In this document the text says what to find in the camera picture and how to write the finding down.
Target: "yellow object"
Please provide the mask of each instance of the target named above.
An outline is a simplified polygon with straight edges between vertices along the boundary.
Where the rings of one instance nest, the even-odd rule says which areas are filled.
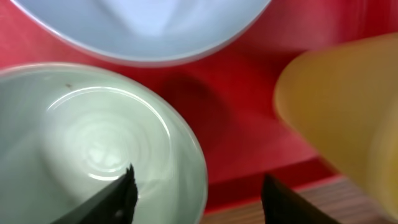
[[[275,107],[398,220],[398,34],[299,56],[277,82]]]

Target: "red surface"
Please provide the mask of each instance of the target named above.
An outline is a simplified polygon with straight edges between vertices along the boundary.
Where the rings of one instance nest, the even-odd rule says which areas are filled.
[[[52,37],[9,0],[0,0],[0,68],[63,61],[106,68],[137,80],[187,120],[206,157],[208,210],[259,195],[274,173],[291,187],[333,173],[272,110],[283,67],[299,53],[398,29],[395,0],[274,0],[240,39],[198,62],[131,68],[81,54]]]

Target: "bowl rim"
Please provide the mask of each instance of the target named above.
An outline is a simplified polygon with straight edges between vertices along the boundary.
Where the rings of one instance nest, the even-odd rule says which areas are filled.
[[[28,15],[29,18],[31,18],[35,23],[37,23],[39,26],[43,27],[45,30],[49,31],[51,34],[55,35],[56,37],[60,38],[61,40],[66,40],[68,43],[71,43],[79,48],[82,48],[83,50],[87,50],[89,52],[92,52],[94,54],[103,56],[103,57],[109,57],[117,60],[123,60],[123,61],[130,61],[130,62],[149,62],[149,63],[154,63],[154,62],[172,62],[172,61],[177,61],[177,60],[183,60],[186,58],[192,58],[195,56],[199,56],[205,52],[210,51],[211,49],[216,49],[218,46],[223,45],[223,43],[226,43],[230,39],[233,39],[234,37],[238,36],[241,34],[243,31],[245,31],[246,28],[248,28],[261,14],[262,12],[266,9],[266,7],[271,3],[272,0],[263,0],[264,5],[260,7],[257,10],[256,14],[253,14],[250,20],[239,30],[237,30],[231,37],[227,37],[224,39],[221,39],[219,41],[216,41],[210,45],[200,47],[199,49],[193,50],[191,52],[187,53],[182,53],[182,54],[177,54],[177,55],[172,55],[172,56],[166,56],[166,57],[135,57],[135,56],[128,56],[128,55],[121,55],[121,54],[116,54],[116,53],[111,53],[107,52],[101,49],[98,49],[96,47],[92,47],[88,44],[84,44],[80,42],[79,40],[73,39],[66,34],[60,32],[59,30],[55,29],[54,27],[51,27],[48,25],[46,22],[41,21],[38,17],[33,15],[26,7],[24,7],[18,0],[11,0],[12,3],[14,3],[15,6],[17,6],[22,12],[24,12],[26,15]]]
[[[200,147],[200,144],[198,142],[198,139],[196,138],[195,134],[193,133],[192,129],[188,125],[188,123],[182,118],[182,116],[167,102],[165,101],[162,97],[160,97],[157,93],[153,92],[152,90],[148,89],[146,86],[140,84],[139,82],[125,77],[124,75],[121,75],[116,72],[112,72],[110,70],[106,70],[103,68],[99,67],[94,67],[91,65],[82,65],[78,63],[68,63],[68,62],[45,62],[45,63],[29,63],[25,65],[17,65],[17,66],[11,66],[7,68],[0,69],[0,80],[3,80],[5,78],[18,78],[20,76],[26,76],[26,75],[33,75],[31,73],[28,73],[29,70],[39,70],[39,69],[49,69],[49,68],[69,68],[69,69],[77,69],[77,70],[86,70],[89,72],[98,72],[102,73],[104,75],[110,75],[112,77],[120,78],[123,79],[127,82],[132,83],[133,85],[138,86],[139,88],[142,88],[148,94],[151,94],[151,96],[155,97],[157,100],[160,101],[160,103],[163,103],[168,109],[171,110],[171,112],[177,117],[178,122],[183,126],[184,130],[188,133],[190,136],[191,142],[193,144],[193,147],[195,148],[196,154],[199,156],[198,160],[202,164],[203,168],[203,173],[204,173],[204,178],[203,178],[203,196],[201,198],[200,202],[200,210],[197,213],[197,217],[195,219],[195,222],[192,224],[198,224],[201,220],[201,217],[205,211],[206,203],[207,203],[207,197],[208,197],[208,173],[207,173],[207,166],[205,162],[205,156],[203,154],[203,151]]]

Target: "black object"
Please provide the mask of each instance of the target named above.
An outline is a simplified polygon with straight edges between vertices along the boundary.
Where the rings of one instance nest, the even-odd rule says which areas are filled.
[[[126,174],[51,224],[131,224],[138,200],[132,165]]]
[[[261,201],[266,224],[339,224],[270,175],[264,179]]]

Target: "white bowl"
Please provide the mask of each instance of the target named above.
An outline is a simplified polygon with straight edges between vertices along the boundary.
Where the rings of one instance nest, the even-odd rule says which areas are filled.
[[[271,0],[12,0],[93,56],[161,67],[202,58],[241,33]]]
[[[134,224],[198,223],[202,151],[163,99],[121,75],[65,63],[0,72],[0,223],[50,223],[132,163]]]

